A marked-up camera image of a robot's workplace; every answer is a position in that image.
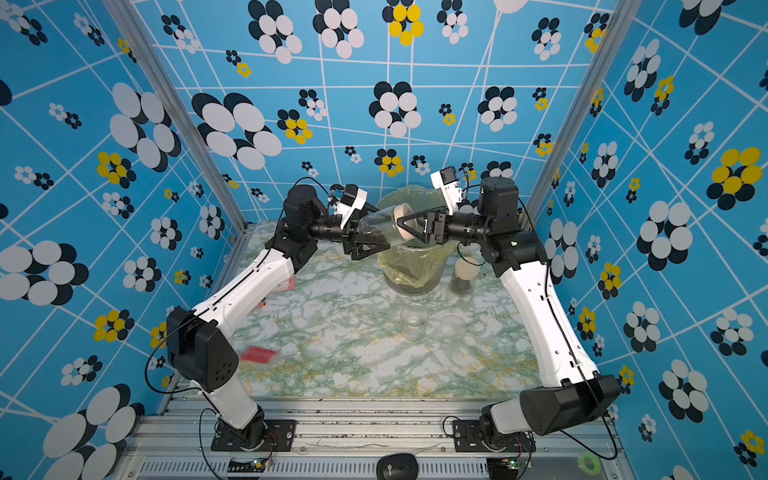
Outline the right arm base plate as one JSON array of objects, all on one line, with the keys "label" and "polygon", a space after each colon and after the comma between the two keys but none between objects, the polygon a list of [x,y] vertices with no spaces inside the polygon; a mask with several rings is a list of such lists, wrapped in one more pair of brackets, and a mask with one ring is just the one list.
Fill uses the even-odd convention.
[{"label": "right arm base plate", "polygon": [[449,436],[458,453],[512,453],[528,454],[536,451],[535,440],[527,432],[499,433],[489,420],[461,420],[450,422]]}]

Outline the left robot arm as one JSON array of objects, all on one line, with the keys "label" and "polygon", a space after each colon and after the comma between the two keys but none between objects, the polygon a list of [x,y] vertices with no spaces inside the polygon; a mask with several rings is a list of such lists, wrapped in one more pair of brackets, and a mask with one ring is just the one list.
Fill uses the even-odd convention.
[{"label": "left robot arm", "polygon": [[190,310],[177,307],[168,315],[170,364],[191,387],[202,390],[236,448],[256,450],[270,435],[263,409],[238,378],[233,333],[261,301],[308,263],[319,241],[341,243],[354,260],[380,252],[357,231],[359,221],[375,210],[366,191],[354,184],[328,202],[322,202],[311,185],[292,187],[274,234],[257,258],[205,301]]}]

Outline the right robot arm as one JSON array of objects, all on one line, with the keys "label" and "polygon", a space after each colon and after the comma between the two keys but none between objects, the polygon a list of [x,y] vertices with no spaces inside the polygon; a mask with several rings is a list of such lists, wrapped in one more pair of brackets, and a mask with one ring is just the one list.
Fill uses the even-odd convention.
[{"label": "right robot arm", "polygon": [[483,408],[482,439],[501,451],[530,434],[544,436],[603,418],[620,395],[618,380],[603,375],[582,348],[550,277],[552,260],[538,235],[519,224],[519,190],[513,180],[482,180],[478,211],[462,213],[463,191],[455,172],[431,176],[445,207],[400,217],[398,226],[418,240],[477,244],[509,293],[526,328],[541,384],[512,400]]}]

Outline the round wooden jar lid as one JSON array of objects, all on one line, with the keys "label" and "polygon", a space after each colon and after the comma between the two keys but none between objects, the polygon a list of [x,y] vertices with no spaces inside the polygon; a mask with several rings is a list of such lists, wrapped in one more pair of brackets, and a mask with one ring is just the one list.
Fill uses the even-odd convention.
[{"label": "round wooden jar lid", "polygon": [[409,225],[412,214],[413,209],[408,203],[400,203],[392,208],[392,224],[396,244],[403,244],[415,239],[411,233],[414,227]]}]

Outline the clear plastic tea jar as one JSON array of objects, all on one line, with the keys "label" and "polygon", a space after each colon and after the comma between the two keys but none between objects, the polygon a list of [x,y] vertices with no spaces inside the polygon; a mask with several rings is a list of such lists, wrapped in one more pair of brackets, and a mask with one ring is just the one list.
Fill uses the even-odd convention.
[{"label": "clear plastic tea jar", "polygon": [[405,305],[400,315],[404,337],[408,340],[421,338],[426,331],[428,317],[427,310],[422,304],[410,303]]}]

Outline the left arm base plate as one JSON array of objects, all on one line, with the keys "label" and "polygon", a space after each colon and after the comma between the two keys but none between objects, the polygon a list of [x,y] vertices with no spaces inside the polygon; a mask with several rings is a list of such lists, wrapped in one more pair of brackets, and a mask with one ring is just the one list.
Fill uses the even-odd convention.
[{"label": "left arm base plate", "polygon": [[296,436],[296,420],[261,420],[238,430],[221,420],[215,424],[214,452],[290,452]]}]

